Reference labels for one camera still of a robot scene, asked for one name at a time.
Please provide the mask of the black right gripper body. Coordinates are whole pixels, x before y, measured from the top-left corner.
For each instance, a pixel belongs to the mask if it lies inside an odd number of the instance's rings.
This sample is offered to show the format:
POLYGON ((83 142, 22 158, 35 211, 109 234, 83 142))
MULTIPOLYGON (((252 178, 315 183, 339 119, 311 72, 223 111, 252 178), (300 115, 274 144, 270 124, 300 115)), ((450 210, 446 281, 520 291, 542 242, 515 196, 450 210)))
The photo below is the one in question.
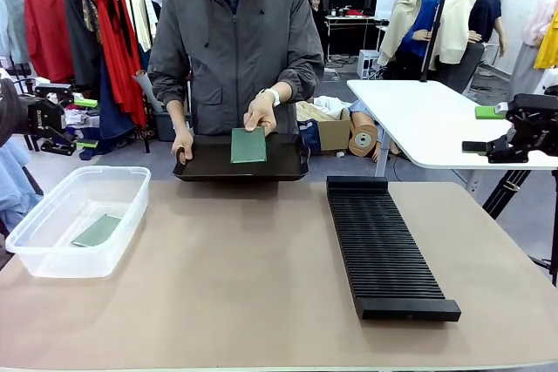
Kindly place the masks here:
POLYGON ((557 97, 518 94, 508 103, 507 119, 513 125, 512 146, 557 153, 557 97))

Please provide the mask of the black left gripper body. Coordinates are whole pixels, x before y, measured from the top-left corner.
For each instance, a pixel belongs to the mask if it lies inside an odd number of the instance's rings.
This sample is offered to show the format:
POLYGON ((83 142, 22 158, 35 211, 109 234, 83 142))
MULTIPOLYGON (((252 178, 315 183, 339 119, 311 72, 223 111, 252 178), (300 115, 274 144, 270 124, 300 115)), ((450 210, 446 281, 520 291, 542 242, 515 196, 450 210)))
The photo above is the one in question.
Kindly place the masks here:
POLYGON ((38 100, 28 105, 30 135, 62 135, 65 133, 65 110, 50 100, 38 100))

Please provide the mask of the person's right hand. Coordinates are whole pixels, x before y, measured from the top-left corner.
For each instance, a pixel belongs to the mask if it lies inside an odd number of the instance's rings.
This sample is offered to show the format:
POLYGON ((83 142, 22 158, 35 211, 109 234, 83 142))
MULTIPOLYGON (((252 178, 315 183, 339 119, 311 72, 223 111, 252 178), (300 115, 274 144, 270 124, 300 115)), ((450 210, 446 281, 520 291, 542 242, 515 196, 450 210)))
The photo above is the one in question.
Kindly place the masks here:
POLYGON ((175 139, 172 145, 172 154, 179 158, 182 165, 193 159, 194 136, 186 127, 175 129, 175 139))

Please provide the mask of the person's left hand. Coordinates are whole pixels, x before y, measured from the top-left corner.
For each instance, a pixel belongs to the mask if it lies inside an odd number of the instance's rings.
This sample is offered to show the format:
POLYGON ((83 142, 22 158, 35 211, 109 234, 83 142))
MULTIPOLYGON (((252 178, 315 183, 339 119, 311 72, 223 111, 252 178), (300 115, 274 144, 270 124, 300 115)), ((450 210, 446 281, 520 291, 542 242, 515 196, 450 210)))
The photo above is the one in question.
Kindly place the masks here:
POLYGON ((244 114, 245 130, 253 132, 256 128, 262 128, 265 136, 270 135, 276 129, 274 108, 278 99, 278 93, 273 89, 259 92, 244 114))

